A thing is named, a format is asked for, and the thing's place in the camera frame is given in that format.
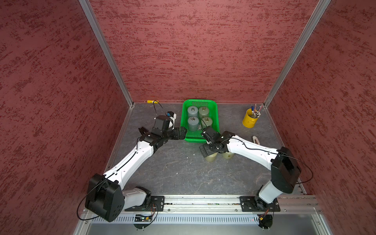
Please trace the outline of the grey-green tea canister front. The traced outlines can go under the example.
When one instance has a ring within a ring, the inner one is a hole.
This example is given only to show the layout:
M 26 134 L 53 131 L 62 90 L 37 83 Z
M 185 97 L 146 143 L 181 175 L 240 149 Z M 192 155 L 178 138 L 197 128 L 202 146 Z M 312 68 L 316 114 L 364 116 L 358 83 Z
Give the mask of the grey-green tea canister front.
M 187 120 L 188 129 L 191 132 L 195 132 L 198 130 L 199 127 L 199 119 L 198 117 L 191 116 Z

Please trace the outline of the aluminium corner post left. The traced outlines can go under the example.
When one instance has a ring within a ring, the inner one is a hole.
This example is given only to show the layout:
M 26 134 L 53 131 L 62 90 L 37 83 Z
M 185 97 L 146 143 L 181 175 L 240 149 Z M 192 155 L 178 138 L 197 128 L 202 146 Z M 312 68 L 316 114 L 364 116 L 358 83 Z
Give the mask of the aluminium corner post left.
M 90 4 L 90 1 L 88 0 L 79 0 L 79 3 L 84 11 L 84 14 L 92 28 L 92 31 L 102 49 L 102 52 L 112 70 L 113 75 L 115 76 L 115 79 L 127 101 L 127 104 L 130 108 L 133 108 L 134 102 L 131 98 L 131 95 L 125 85 L 125 82 L 122 78 L 122 75 L 120 73 L 120 70 L 116 64 L 116 61 L 113 57 L 113 54 L 110 50 L 110 47 L 105 39 L 105 36 L 100 28 L 99 22 L 95 16 L 94 10 Z

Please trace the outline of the yellow-green tea canister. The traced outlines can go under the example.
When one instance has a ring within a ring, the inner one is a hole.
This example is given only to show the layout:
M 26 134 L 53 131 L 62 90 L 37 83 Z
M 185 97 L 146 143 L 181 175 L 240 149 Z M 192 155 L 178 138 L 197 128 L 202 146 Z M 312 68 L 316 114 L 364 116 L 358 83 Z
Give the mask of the yellow-green tea canister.
M 232 159 L 233 157 L 234 157 L 234 153 L 232 153 L 232 152 L 224 152 L 224 153 L 222 153 L 222 157 L 224 158 L 224 159 L 226 159 L 226 160 L 230 160 L 230 159 Z

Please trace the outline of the aluminium corner post right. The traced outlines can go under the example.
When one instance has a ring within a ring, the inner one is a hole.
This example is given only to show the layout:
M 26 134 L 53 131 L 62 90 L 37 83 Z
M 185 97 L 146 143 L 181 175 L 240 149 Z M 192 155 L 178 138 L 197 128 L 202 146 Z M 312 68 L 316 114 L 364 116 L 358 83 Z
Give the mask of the aluminium corner post right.
M 310 16 L 306 26 L 304 27 L 297 43 L 295 44 L 288 60 L 286 61 L 284 67 L 282 68 L 276 82 L 274 83 L 271 91 L 269 92 L 266 100 L 264 101 L 264 106 L 268 108 L 271 104 L 274 96 L 277 94 L 280 86 L 282 85 L 283 81 L 287 77 L 289 71 L 291 70 L 292 66 L 294 65 L 295 61 L 299 57 L 301 51 L 303 50 L 305 44 L 309 40 L 310 36 L 312 35 L 313 31 L 315 30 L 317 24 L 319 23 L 320 19 L 324 15 L 326 9 L 330 5 L 331 0 L 319 0 L 317 6 L 315 7 L 312 15 Z

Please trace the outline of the bundle of pencils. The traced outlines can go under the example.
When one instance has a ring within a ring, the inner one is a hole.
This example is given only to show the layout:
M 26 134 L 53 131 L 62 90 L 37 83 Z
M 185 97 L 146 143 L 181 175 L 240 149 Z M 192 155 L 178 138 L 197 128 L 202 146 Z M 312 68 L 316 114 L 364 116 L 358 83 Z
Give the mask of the bundle of pencils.
M 251 108 L 252 114 L 250 115 L 250 117 L 254 119 L 258 119 L 261 116 L 261 110 L 263 107 L 264 107 L 263 103 L 260 106 L 255 104 L 253 108 Z

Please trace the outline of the grey-green tea canister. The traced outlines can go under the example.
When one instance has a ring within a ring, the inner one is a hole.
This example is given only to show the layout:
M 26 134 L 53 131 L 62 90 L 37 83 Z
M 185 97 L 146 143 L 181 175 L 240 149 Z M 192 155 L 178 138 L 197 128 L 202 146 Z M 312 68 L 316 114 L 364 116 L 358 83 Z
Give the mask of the grey-green tea canister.
M 199 108 L 198 116 L 199 116 L 200 119 L 205 118 L 205 117 L 209 117 L 209 115 L 210 115 L 210 110 L 209 110 L 208 107 L 203 106 L 203 107 Z
M 198 117 L 191 116 L 187 120 L 188 129 L 191 132 L 195 132 L 198 130 L 199 127 L 199 119 Z

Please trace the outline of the yellow metal pencil bucket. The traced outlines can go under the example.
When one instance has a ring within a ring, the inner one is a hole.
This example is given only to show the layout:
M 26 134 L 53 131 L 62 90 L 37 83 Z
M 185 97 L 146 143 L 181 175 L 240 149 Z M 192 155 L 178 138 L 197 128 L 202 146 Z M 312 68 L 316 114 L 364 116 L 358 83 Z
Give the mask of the yellow metal pencil bucket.
M 243 118 L 242 124 L 246 128 L 253 128 L 258 120 L 258 114 L 254 113 L 254 110 L 248 109 Z

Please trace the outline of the aluminium corner post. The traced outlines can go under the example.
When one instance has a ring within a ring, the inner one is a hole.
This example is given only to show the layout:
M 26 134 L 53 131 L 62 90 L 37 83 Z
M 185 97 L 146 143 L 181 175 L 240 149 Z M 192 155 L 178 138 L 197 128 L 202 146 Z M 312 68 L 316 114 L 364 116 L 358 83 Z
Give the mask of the aluminium corner post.
M 315 7 L 312 15 L 310 16 L 306 26 L 304 27 L 297 43 L 295 44 L 288 60 L 286 61 L 284 67 L 282 68 L 276 82 L 274 83 L 271 91 L 269 92 L 266 100 L 264 101 L 264 106 L 268 108 L 271 104 L 274 96 L 277 94 L 280 86 L 282 85 L 283 81 L 287 77 L 289 71 L 291 70 L 292 66 L 294 65 L 295 61 L 299 57 L 301 51 L 303 50 L 305 44 L 309 40 L 310 36 L 312 35 L 313 31 L 315 30 L 317 24 L 319 23 L 320 19 L 324 15 L 326 9 L 330 5 L 331 0 L 319 0 L 317 6 Z
M 133 108 L 134 102 L 131 98 L 131 95 L 125 85 L 125 82 L 122 78 L 122 75 L 120 73 L 120 70 L 116 64 L 116 61 L 113 57 L 113 54 L 110 50 L 110 47 L 105 39 L 105 36 L 100 28 L 99 22 L 95 16 L 94 10 L 90 4 L 90 1 L 88 0 L 79 0 L 79 3 L 84 11 L 84 14 L 92 28 L 92 31 L 102 49 L 102 52 L 112 70 L 113 75 L 115 76 L 115 79 L 127 101 L 127 104 L 130 108 Z

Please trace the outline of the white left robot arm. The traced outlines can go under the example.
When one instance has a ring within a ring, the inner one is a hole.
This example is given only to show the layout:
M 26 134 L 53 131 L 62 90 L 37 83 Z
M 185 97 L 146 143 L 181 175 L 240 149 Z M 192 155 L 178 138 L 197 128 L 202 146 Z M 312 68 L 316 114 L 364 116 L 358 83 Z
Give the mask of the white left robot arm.
M 148 196 L 146 189 L 136 187 L 123 191 L 126 183 L 136 170 L 150 158 L 156 150 L 169 140 L 183 140 L 185 127 L 173 128 L 155 135 L 144 127 L 137 138 L 136 146 L 117 165 L 103 175 L 95 174 L 90 180 L 86 196 L 82 199 L 85 208 L 108 222 L 114 221 L 125 210 L 145 203 Z

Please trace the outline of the grey tea canister back left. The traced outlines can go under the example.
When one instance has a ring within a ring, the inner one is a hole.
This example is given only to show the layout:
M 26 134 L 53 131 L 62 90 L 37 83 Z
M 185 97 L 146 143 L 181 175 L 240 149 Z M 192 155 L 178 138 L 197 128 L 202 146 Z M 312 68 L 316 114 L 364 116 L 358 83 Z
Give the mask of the grey tea canister back left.
M 198 108 L 196 106 L 190 106 L 187 108 L 188 117 L 198 117 Z

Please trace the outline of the green tea canister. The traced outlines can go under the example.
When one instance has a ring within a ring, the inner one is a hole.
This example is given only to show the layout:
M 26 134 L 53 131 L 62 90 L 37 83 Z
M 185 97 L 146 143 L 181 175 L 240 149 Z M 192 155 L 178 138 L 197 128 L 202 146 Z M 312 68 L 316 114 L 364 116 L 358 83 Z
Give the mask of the green tea canister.
M 213 124 L 213 121 L 210 117 L 203 117 L 201 119 L 201 125 L 202 125 L 202 129 L 205 129 L 207 127 L 211 127 Z

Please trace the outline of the green plastic basket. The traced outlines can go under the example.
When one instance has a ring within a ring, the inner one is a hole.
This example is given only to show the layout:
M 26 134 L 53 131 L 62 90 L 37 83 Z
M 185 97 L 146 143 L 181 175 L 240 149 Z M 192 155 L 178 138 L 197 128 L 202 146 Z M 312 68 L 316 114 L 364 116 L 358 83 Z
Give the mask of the green plastic basket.
M 212 124 L 211 127 L 215 131 L 219 132 L 220 128 L 219 128 L 218 106 L 214 101 L 206 100 L 206 99 L 188 99 L 188 100 L 184 101 L 184 103 L 183 103 L 182 117 L 181 117 L 181 127 L 185 127 L 187 129 L 185 141 L 189 142 L 189 143 L 205 143 L 206 141 L 201 135 L 203 129 L 197 130 L 195 132 L 191 132 L 188 129 L 187 120 L 188 120 L 189 117 L 188 117 L 188 113 L 187 113 L 187 108 L 190 107 L 190 106 L 196 106 L 198 109 L 200 107 L 203 107 L 203 106 L 208 107 L 209 110 L 210 110 L 209 117 L 213 121 L 213 124 Z

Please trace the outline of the beige tea canister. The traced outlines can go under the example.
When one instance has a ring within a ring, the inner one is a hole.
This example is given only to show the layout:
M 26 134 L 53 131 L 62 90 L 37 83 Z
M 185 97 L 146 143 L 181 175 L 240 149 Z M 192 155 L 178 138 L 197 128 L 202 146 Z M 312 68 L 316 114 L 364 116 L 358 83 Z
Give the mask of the beige tea canister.
M 216 157 L 217 157 L 217 153 L 214 153 L 214 154 L 208 155 L 208 156 L 205 157 L 204 159 L 205 159 L 207 162 L 213 162 L 213 161 L 216 160 Z

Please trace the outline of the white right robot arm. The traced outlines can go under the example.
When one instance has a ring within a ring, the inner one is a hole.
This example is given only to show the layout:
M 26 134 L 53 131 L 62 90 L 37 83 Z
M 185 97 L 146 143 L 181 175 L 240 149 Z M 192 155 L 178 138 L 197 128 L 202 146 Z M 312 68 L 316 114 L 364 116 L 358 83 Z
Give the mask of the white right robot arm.
M 290 156 L 288 148 L 268 148 L 247 141 L 232 132 L 222 134 L 211 127 L 203 129 L 201 136 L 206 143 L 200 147 L 204 158 L 214 153 L 234 153 L 259 163 L 271 172 L 271 179 L 263 185 L 254 198 L 259 210 L 268 209 L 283 193 L 293 192 L 302 172 L 297 159 Z

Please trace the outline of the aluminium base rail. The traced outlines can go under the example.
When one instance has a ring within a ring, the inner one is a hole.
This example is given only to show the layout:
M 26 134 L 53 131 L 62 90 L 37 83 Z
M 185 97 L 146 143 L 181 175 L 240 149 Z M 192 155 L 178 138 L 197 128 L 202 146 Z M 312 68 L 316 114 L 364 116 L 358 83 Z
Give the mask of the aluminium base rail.
M 123 211 L 113 222 L 85 212 L 75 235 L 331 235 L 314 195 L 283 195 L 267 219 L 251 210 L 240 195 L 165 195 L 151 222 L 138 222 L 135 211 Z

